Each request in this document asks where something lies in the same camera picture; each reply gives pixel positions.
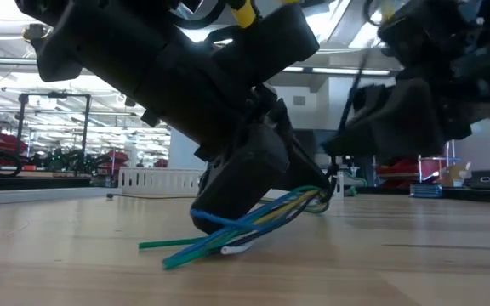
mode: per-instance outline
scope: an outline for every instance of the green wire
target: green wire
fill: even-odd
[[[300,192],[300,191],[309,191],[309,190],[319,190],[316,186],[302,186],[291,190],[289,192]],[[240,231],[234,230],[227,234],[226,236],[220,237],[218,240],[213,241],[207,244],[204,248],[191,252],[190,254],[183,255],[179,258],[173,259],[171,261],[163,260],[164,269],[174,269],[182,264],[186,264],[190,261],[204,258],[211,254],[210,251],[217,249],[219,247],[224,246],[226,243],[231,241],[237,235],[240,235]],[[147,249],[147,248],[156,248],[156,247],[173,247],[173,246],[185,246],[198,243],[199,241],[205,239],[205,237],[200,238],[192,238],[192,239],[181,239],[181,240],[172,240],[172,241],[153,241],[153,242],[142,242],[139,244],[139,249]]]
[[[186,246],[194,243],[198,243],[205,237],[199,238],[190,238],[190,239],[179,239],[172,241],[153,241],[153,242],[141,242],[139,244],[140,250],[144,250],[147,248],[155,248],[155,247],[173,247],[173,246]]]

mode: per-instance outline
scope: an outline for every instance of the blue wire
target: blue wire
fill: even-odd
[[[272,203],[264,205],[261,208],[246,214],[245,216],[239,218],[237,221],[238,222],[251,222],[251,221],[255,220],[256,218],[260,218],[260,217],[264,216],[271,209],[273,209],[277,206],[280,206],[285,201],[287,201],[291,196],[295,196],[296,194],[298,194],[299,192],[304,191],[304,190],[313,190],[313,189],[317,189],[317,187],[304,186],[304,187],[299,187],[295,190],[291,190],[286,195],[283,195],[280,198],[278,198],[277,200],[273,201]],[[177,252],[174,255],[172,255],[168,258],[165,258],[162,262],[164,264],[166,264],[167,262],[171,262],[171,261],[175,260],[176,258],[179,258],[183,255],[186,255],[189,252],[197,251],[197,250],[201,249],[202,247],[205,247],[205,245],[207,245],[209,242],[220,238],[222,235],[227,234],[228,232],[230,232],[232,230],[234,230],[233,227],[224,227],[222,229],[219,229],[219,230],[215,231],[213,234],[205,237],[205,239],[203,239],[202,241],[199,241],[198,243],[196,243],[194,245],[188,246],[185,249],[181,250],[180,252]]]
[[[244,223],[244,222],[240,222],[240,221],[236,221],[236,220],[231,220],[228,218],[217,217],[211,213],[197,211],[195,209],[191,209],[191,215],[192,215],[192,217],[204,218],[204,219],[209,220],[211,222],[223,224],[225,226],[237,227],[239,229],[245,229],[245,230],[259,230],[260,229],[260,227],[258,225],[254,225],[254,224],[250,224],[250,223]]]

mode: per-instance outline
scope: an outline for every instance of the white barrier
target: white barrier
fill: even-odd
[[[121,167],[118,187],[125,195],[152,196],[195,196],[202,170]],[[338,173],[338,185],[333,193],[333,201],[344,200],[344,174]],[[266,197],[277,198],[287,191],[270,190]]]

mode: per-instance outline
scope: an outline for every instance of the yellow connector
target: yellow connector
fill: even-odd
[[[385,23],[387,20],[392,17],[392,15],[395,14],[396,8],[395,8],[395,3],[390,1],[390,0],[384,0],[380,7],[381,7],[381,23]]]
[[[241,28],[251,26],[257,18],[251,0],[228,0],[228,5]]]

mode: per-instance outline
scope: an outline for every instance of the yellow wire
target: yellow wire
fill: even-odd
[[[275,212],[270,212],[267,215],[265,215],[262,218],[257,219],[256,221],[253,222],[253,224],[263,224],[265,222],[271,221],[274,218],[281,217],[283,214],[287,213],[288,211],[296,208],[299,204],[303,203],[310,197],[314,196],[318,191],[307,191],[303,195],[301,195],[298,199],[288,203],[287,205],[277,209]]]
[[[395,3],[389,0],[384,0],[381,3],[381,23],[385,23],[387,20],[390,19],[390,17],[392,17],[393,14],[395,14],[395,5]]]

